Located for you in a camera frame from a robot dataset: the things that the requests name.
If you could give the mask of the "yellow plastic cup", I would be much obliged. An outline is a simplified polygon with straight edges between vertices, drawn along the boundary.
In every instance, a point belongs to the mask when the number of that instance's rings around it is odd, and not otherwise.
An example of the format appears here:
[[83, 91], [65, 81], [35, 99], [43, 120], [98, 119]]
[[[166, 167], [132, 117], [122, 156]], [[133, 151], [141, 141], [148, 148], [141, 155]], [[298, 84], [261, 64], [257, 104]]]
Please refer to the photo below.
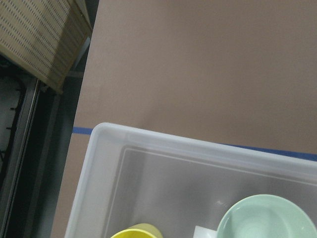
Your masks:
[[163, 238], [157, 227], [140, 223], [115, 233], [111, 238]]

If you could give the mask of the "mint green bowl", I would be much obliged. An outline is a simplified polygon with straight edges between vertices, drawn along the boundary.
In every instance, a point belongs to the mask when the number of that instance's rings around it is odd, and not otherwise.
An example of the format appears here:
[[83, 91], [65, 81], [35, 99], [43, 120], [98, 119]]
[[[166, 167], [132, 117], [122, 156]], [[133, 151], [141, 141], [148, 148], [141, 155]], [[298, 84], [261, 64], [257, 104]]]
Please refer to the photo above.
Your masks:
[[315, 238], [317, 228], [298, 205], [258, 194], [232, 205], [217, 227], [218, 238]]

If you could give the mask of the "clear plastic storage box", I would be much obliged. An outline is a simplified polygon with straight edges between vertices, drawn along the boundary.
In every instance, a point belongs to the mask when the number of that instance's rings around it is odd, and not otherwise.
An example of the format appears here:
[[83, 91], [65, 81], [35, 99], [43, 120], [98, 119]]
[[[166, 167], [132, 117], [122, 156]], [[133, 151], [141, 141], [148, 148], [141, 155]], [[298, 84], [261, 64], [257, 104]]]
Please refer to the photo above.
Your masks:
[[317, 162], [112, 123], [75, 127], [90, 137], [67, 238], [109, 238], [139, 223], [165, 238], [216, 229], [229, 207], [274, 194], [317, 220]]

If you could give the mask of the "white label sticker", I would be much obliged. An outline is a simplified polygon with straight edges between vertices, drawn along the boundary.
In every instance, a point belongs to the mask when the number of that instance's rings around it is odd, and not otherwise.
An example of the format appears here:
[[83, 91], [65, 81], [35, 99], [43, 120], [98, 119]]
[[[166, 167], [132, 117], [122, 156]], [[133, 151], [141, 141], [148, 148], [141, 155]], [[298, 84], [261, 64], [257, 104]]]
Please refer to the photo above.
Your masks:
[[195, 226], [193, 238], [216, 238], [217, 232], [212, 229]]

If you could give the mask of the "perforated beige panel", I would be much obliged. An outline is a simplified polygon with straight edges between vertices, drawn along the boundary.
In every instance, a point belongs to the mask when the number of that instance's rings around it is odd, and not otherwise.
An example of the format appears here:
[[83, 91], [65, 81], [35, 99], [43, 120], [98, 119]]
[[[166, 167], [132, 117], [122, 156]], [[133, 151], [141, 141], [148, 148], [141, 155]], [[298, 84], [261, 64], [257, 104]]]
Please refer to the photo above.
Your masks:
[[2, 0], [0, 53], [58, 93], [92, 35], [84, 0]]

